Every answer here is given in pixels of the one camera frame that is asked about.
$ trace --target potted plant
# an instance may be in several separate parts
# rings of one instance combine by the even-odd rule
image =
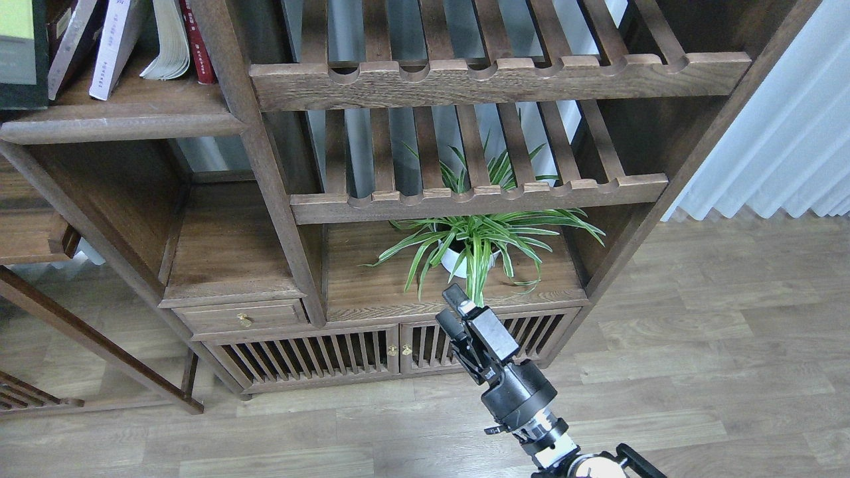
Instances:
[[[530,158],[534,158],[542,147],[543,145],[537,146],[529,154]],[[443,182],[446,187],[460,193],[468,188],[466,158],[456,147],[450,146],[450,148],[461,161],[462,167],[459,173],[455,173],[451,168],[441,163]],[[409,146],[408,150],[414,156],[417,156],[417,153]],[[507,150],[504,150],[499,156],[491,158],[487,163],[487,170],[491,184],[501,185],[506,190],[517,187]],[[537,176],[537,179],[557,179],[557,176],[541,175]],[[555,230],[542,226],[568,226],[583,229],[602,243],[601,236],[604,236],[605,233],[598,227],[585,222],[582,217],[586,216],[581,209],[571,208],[389,221],[399,230],[410,230],[410,235],[383,251],[378,256],[377,262],[366,266],[378,266],[402,249],[416,246],[417,251],[413,256],[411,268],[407,274],[405,292],[410,289],[418,272],[419,299],[421,299],[422,284],[426,274],[433,267],[442,263],[450,272],[449,281],[454,276],[465,277],[467,280],[467,296],[475,304],[484,305],[484,284],[487,273],[493,267],[496,257],[501,256],[505,276],[510,279],[514,277],[511,259],[512,248],[528,256],[534,261],[537,268],[536,280],[514,282],[514,285],[527,287],[523,293],[534,290],[534,286],[541,279],[540,264],[542,263],[535,248],[549,252],[552,249],[545,242],[533,236],[556,236],[558,234]]]

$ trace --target white curtain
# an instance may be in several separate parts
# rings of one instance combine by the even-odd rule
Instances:
[[[667,211],[850,213],[850,8],[824,0]]]

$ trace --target book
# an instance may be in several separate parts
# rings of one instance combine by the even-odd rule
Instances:
[[[50,47],[50,59],[56,58],[62,37],[71,23],[71,14],[77,0],[48,0],[47,2],[47,30],[48,46]]]
[[[103,31],[107,0],[79,0],[48,71],[48,98],[56,95],[86,59]]]
[[[189,49],[192,53],[192,60],[195,62],[198,83],[211,85],[215,83],[215,71],[213,71],[213,63],[210,61],[210,54],[207,52],[207,45],[201,36],[201,30],[195,22],[195,15],[192,14],[191,0],[180,0],[180,9],[183,10],[183,22],[186,26],[186,33],[189,35]]]
[[[108,100],[150,14],[150,0],[109,0],[88,94]]]
[[[0,110],[47,108],[46,0],[0,1]]]
[[[178,0],[153,0],[159,54],[139,74],[148,80],[171,80],[189,70],[189,40]]]

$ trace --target cabinet door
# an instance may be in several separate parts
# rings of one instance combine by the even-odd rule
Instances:
[[[580,308],[540,312],[502,314],[501,323],[519,344],[516,358],[539,360],[550,352]],[[436,321],[401,324],[402,373],[436,373],[461,368],[454,357],[448,337]]]
[[[243,393],[370,381],[399,373],[397,325],[206,343]]]

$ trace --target brass drawer knob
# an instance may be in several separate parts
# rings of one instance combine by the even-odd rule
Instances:
[[[244,328],[249,328],[254,323],[254,320],[245,314],[236,314],[236,318]]]

